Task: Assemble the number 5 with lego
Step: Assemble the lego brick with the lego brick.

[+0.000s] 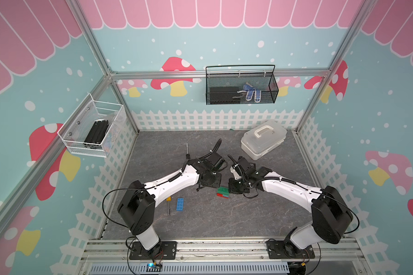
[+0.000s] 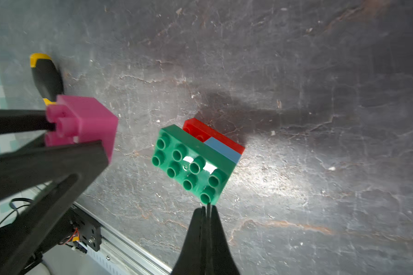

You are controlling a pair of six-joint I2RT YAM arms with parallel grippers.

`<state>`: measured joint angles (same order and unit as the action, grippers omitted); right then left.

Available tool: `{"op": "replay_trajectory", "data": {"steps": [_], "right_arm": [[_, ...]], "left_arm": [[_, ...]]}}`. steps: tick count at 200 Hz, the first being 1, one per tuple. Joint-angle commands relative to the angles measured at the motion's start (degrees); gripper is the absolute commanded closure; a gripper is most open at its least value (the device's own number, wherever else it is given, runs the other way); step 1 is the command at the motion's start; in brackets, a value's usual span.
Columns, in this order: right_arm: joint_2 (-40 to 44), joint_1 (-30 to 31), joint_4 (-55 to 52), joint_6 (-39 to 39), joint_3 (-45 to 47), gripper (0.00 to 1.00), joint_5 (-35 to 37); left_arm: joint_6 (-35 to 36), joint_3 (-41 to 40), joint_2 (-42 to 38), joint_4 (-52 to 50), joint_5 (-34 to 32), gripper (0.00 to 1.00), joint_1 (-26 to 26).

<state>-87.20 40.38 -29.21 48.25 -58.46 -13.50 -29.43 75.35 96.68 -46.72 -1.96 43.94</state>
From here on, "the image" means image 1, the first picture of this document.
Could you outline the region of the green lego brick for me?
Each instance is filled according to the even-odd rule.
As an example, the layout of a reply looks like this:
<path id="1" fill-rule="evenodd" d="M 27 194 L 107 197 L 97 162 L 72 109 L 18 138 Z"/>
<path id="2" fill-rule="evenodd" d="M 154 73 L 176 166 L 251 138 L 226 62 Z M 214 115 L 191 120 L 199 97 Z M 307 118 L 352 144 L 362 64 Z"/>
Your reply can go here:
<path id="1" fill-rule="evenodd" d="M 228 195 L 228 196 L 229 196 L 229 190 L 228 190 L 228 188 L 226 188 L 226 187 L 220 187 L 220 188 L 218 188 L 217 193 L 220 193 L 220 194 L 224 194 L 224 195 Z"/>

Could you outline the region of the red lego brick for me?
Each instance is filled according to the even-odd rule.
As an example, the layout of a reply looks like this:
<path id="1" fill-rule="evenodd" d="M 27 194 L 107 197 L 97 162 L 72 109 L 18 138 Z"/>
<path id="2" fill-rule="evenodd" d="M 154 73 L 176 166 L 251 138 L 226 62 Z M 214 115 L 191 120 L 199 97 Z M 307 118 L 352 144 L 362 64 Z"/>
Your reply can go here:
<path id="1" fill-rule="evenodd" d="M 229 196 L 228 195 L 224 195 L 224 194 L 220 194 L 220 193 L 217 193 L 216 194 L 218 197 L 222 197 L 222 198 L 227 198 L 227 199 L 229 199 Z"/>

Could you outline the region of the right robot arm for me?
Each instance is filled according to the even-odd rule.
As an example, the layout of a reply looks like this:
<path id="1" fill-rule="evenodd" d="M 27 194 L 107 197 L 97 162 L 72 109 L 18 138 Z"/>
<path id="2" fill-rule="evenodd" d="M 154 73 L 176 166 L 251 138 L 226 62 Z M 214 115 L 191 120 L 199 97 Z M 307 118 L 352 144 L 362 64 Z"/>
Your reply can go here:
<path id="1" fill-rule="evenodd" d="M 312 215 L 306 225 L 293 228 L 283 240 L 287 254 L 299 253 L 309 246 L 325 241 L 338 244 L 356 214 L 346 205 L 338 190 L 327 186 L 323 189 L 308 186 L 282 176 L 270 168 L 257 168 L 246 158 L 230 157 L 230 192 L 243 194 L 248 198 L 251 190 L 265 191 L 287 199 L 303 207 Z"/>

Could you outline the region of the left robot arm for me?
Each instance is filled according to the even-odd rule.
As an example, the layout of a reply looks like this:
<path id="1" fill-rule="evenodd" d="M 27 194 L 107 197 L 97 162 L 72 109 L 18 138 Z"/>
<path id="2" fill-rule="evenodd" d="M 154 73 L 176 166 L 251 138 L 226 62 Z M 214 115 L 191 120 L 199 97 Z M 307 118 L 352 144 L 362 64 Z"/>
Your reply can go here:
<path id="1" fill-rule="evenodd" d="M 227 167 L 228 163 L 216 152 L 201 158 L 187 157 L 182 167 L 174 173 L 145 184 L 135 181 L 127 188 L 113 189 L 104 196 L 105 201 L 113 193 L 125 192 L 117 207 L 122 223 L 111 219 L 104 207 L 103 214 L 112 223 L 128 229 L 145 251 L 157 254 L 162 250 L 162 241 L 153 228 L 155 208 L 187 187 L 196 186 L 196 190 L 218 188 L 221 172 Z"/>

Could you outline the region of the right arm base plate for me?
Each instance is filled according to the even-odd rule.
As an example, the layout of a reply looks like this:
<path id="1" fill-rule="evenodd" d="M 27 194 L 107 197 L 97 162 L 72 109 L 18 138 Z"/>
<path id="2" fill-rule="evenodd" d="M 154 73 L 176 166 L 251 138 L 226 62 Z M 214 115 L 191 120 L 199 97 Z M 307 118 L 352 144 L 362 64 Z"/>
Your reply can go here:
<path id="1" fill-rule="evenodd" d="M 266 248 L 269 259 L 298 259 L 307 261 L 315 258 L 315 253 L 312 246 L 306 249 L 298 249 L 293 244 L 285 243 L 283 240 L 268 239 Z"/>

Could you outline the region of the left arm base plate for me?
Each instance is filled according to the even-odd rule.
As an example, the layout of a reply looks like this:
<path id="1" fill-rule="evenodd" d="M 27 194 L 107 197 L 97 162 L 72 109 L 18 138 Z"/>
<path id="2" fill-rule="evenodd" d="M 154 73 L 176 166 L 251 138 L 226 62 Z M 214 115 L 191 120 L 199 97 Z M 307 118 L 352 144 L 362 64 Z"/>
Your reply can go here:
<path id="1" fill-rule="evenodd" d="M 129 251 L 129 260 L 174 260 L 177 252 L 177 242 L 160 241 L 150 250 L 146 250 L 139 241 L 133 242 Z"/>

